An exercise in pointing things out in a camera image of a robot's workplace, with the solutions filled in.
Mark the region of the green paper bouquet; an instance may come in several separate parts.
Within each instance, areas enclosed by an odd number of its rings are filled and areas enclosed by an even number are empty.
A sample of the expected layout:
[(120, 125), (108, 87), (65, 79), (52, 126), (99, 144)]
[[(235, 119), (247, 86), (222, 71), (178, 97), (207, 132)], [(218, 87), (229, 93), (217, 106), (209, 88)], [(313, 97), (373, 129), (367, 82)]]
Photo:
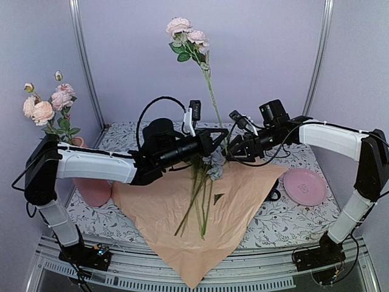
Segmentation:
[(130, 218), (147, 245), (184, 284), (202, 278), (240, 244), (249, 223), (286, 167), (224, 166), (223, 177), (207, 183), (191, 200), (191, 170), (169, 172), (148, 186), (112, 185), (115, 205)]

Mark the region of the pale pink rose stem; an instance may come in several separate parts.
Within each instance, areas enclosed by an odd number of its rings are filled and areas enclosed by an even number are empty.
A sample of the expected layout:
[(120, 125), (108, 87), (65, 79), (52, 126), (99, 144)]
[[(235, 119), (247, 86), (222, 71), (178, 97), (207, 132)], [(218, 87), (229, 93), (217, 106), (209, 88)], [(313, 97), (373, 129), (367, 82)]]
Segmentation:
[(46, 134), (52, 134), (60, 141), (59, 137), (54, 133), (54, 128), (58, 126), (57, 119), (59, 118), (59, 114), (54, 112), (51, 98), (49, 98), (49, 100), (43, 100), (35, 92), (35, 87), (32, 83), (26, 83), (24, 85), (24, 90), (31, 94), (31, 96), (24, 101), (22, 107), (24, 115), (27, 118), (32, 119), (34, 124), (41, 127)]

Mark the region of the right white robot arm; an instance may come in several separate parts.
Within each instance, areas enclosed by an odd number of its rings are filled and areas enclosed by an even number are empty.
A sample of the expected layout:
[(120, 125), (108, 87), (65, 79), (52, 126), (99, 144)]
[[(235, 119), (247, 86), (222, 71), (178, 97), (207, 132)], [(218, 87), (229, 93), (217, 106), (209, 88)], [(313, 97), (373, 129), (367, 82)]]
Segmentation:
[(322, 235), (314, 260), (327, 265), (342, 250), (342, 243), (363, 223), (370, 210), (384, 196), (388, 181), (388, 143), (384, 132), (355, 130), (308, 116), (290, 118), (282, 102), (272, 100), (259, 107), (263, 127), (248, 130), (249, 119), (237, 111), (230, 113), (234, 125), (244, 135), (227, 140), (225, 157), (242, 165), (256, 167), (255, 159), (264, 152), (284, 144), (303, 144), (323, 148), (358, 162), (354, 190), (338, 219)]

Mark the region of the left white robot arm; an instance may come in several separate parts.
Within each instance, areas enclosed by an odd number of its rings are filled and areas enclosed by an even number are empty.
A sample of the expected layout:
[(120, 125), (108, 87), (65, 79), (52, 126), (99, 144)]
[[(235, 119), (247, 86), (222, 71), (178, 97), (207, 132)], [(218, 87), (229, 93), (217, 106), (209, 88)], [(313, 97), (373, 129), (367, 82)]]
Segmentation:
[(55, 191), (58, 179), (97, 179), (117, 181), (132, 186), (147, 186), (161, 178), (167, 168), (192, 157), (210, 156), (227, 137), (226, 128), (198, 128), (192, 123), (181, 134), (169, 119), (152, 121), (143, 134), (138, 150), (111, 152), (81, 148), (58, 142), (46, 135), (26, 162), (19, 179), (21, 191), (35, 206), (57, 236), (61, 246), (77, 264), (86, 263), (91, 255), (84, 246), (80, 231), (71, 222)]

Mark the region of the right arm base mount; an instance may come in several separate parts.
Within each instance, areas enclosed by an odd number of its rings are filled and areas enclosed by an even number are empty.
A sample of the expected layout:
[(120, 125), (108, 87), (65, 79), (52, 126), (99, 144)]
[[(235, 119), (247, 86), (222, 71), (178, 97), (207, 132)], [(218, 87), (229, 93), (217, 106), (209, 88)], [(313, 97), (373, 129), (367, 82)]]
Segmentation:
[(298, 272), (333, 265), (329, 270), (314, 272), (314, 280), (322, 286), (341, 281), (340, 273), (346, 259), (342, 243), (321, 243), (317, 248), (299, 247), (292, 252), (291, 258)]

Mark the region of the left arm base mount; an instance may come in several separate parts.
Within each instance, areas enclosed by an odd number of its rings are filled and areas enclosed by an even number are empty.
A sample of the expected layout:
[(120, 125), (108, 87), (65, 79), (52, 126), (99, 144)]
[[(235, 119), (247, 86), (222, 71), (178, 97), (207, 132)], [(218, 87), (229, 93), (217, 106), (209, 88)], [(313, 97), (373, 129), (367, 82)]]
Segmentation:
[(110, 266), (112, 254), (109, 247), (101, 243), (86, 246), (81, 238), (76, 245), (64, 247), (59, 244), (59, 246), (61, 251), (58, 258), (71, 265), (99, 271), (107, 271)]

